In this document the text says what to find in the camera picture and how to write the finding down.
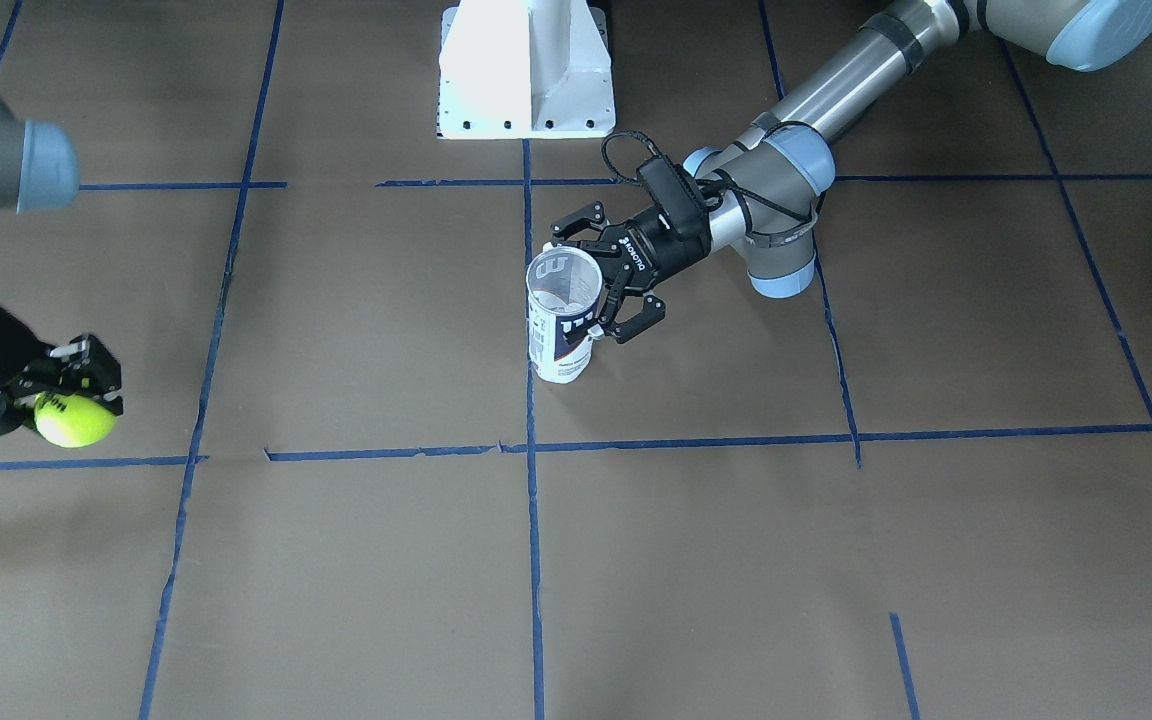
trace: yellow tennis ball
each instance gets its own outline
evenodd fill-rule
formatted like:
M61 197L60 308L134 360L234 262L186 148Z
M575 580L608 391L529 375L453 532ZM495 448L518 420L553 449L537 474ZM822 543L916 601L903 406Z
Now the yellow tennis ball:
M47 442L60 447L84 447L100 441L114 429L118 416L91 397L52 395L47 392L33 406L33 427Z

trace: gray floor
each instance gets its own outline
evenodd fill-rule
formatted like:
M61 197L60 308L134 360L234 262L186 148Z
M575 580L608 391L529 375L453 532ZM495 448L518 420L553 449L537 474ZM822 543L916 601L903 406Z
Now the gray floor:
M446 5L0 0L84 182L0 213L0 302L128 395L0 439L0 719L1152 719L1152 38L933 58L826 282L719 255L558 387L526 243L644 196L435 141ZM613 3L620 126L725 143L881 6Z

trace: white metal bracket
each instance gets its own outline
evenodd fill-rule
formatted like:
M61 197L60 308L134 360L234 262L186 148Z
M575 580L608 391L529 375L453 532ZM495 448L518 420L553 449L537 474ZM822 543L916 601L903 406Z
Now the white metal bracket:
M616 126L607 18L585 0L461 0L444 13L438 135L602 137Z

